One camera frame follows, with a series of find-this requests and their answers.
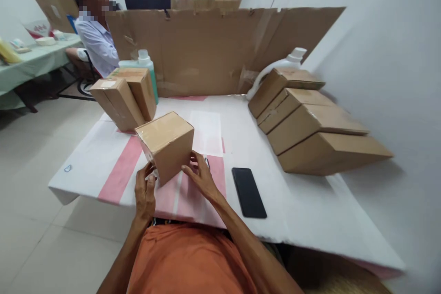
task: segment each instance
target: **cardboard box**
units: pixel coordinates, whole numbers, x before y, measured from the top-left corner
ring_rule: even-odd
[[[307,59],[343,10],[129,10],[107,12],[106,19],[120,60],[148,50],[159,96],[229,95],[247,93],[248,77],[295,47],[306,48]]]
[[[154,161],[160,185],[179,173],[183,164],[189,165],[194,128],[175,112],[136,128],[147,160]]]
[[[371,136],[316,133],[278,157],[286,172],[332,175],[392,158]]]
[[[134,131],[145,123],[124,79],[100,79],[89,91],[121,131]]]
[[[75,33],[67,15],[77,18],[79,9],[75,0],[35,0],[54,29]]]
[[[335,106],[335,103],[319,91],[285,88],[260,114],[257,125],[268,134],[302,104]]]
[[[260,85],[248,108],[258,118],[265,108],[285,87],[319,90],[325,85],[306,70],[293,68],[274,68]]]
[[[369,130],[338,106],[302,105],[268,134],[268,140],[280,155],[316,132],[365,136]]]
[[[153,92],[152,78],[147,68],[116,68],[109,78],[124,78],[129,84],[136,103],[146,122],[155,117],[156,102]]]
[[[196,11],[221,9],[225,11],[239,9],[241,0],[170,0],[171,9]]]

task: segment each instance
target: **box stack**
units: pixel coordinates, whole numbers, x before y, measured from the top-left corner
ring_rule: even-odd
[[[150,73],[146,68],[118,68],[98,80],[90,92],[120,131],[151,121],[156,112]]]
[[[249,102],[286,172],[332,175],[393,157],[369,130],[322,95],[305,70],[276,68]]]

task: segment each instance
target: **black smartphone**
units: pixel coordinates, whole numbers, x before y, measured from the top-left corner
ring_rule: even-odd
[[[266,211],[260,198],[251,169],[232,168],[240,208],[245,217],[266,218]]]

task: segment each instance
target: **table leg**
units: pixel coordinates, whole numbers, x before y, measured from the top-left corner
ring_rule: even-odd
[[[20,91],[19,87],[14,89],[15,93],[18,95],[20,100],[24,103],[24,105],[31,111],[31,113],[38,113],[38,110],[24,97],[23,93]]]

